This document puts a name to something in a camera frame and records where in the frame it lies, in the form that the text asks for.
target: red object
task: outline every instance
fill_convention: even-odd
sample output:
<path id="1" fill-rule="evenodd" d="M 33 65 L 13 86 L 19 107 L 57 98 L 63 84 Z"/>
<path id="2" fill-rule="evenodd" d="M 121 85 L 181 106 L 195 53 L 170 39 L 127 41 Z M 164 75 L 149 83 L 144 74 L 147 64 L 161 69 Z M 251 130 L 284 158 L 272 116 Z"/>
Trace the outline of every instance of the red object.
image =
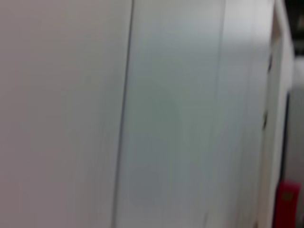
<path id="1" fill-rule="evenodd" d="M 294 228 L 300 184 L 283 181 L 276 194 L 274 228 Z"/>

